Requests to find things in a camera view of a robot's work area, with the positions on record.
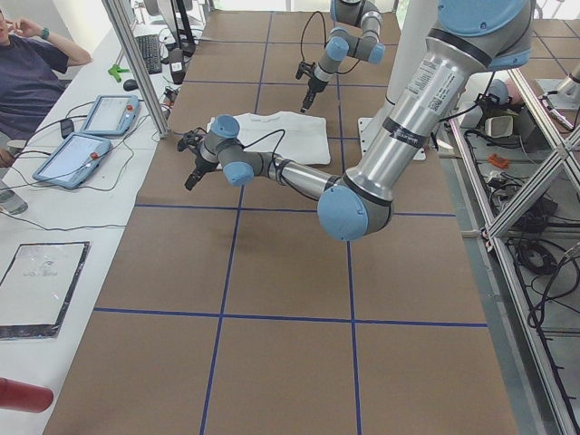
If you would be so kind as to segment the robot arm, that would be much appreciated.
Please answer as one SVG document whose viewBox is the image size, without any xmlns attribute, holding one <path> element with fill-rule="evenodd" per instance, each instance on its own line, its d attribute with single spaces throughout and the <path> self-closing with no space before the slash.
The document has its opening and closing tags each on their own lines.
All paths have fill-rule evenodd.
<svg viewBox="0 0 580 435">
<path fill-rule="evenodd" d="M 311 108 L 316 95 L 323 92 L 334 75 L 339 73 L 341 62 L 346 57 L 378 64 L 385 53 L 385 46 L 380 42 L 382 15 L 373 1 L 332 1 L 330 15 L 336 23 L 361 29 L 362 35 L 352 35 L 343 27 L 336 26 L 328 34 L 323 55 L 317 63 L 308 63 L 304 53 L 301 53 L 302 60 L 295 78 L 309 77 L 301 113 Z"/>
<path fill-rule="evenodd" d="M 398 101 L 383 105 L 372 118 L 366 151 L 342 176 L 273 150 L 256 151 L 239 140 L 238 121 L 222 114 L 207 129 L 190 131 L 179 141 L 179 150 L 195 157 L 186 188 L 217 169 L 233 186 L 264 177 L 315 200 L 321 226 L 337 240 L 353 241 L 383 229 L 392 217 L 394 185 L 469 78 L 527 63 L 535 7 L 532 1 L 439 2 L 425 54 Z"/>
</svg>

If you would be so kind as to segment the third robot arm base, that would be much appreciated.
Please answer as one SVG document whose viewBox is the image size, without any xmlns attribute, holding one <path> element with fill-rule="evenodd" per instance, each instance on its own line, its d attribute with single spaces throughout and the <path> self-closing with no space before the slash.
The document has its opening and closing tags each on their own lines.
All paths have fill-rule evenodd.
<svg viewBox="0 0 580 435">
<path fill-rule="evenodd" d="M 579 108 L 579 64 L 564 79 L 536 79 L 540 101 L 549 110 Z"/>
</svg>

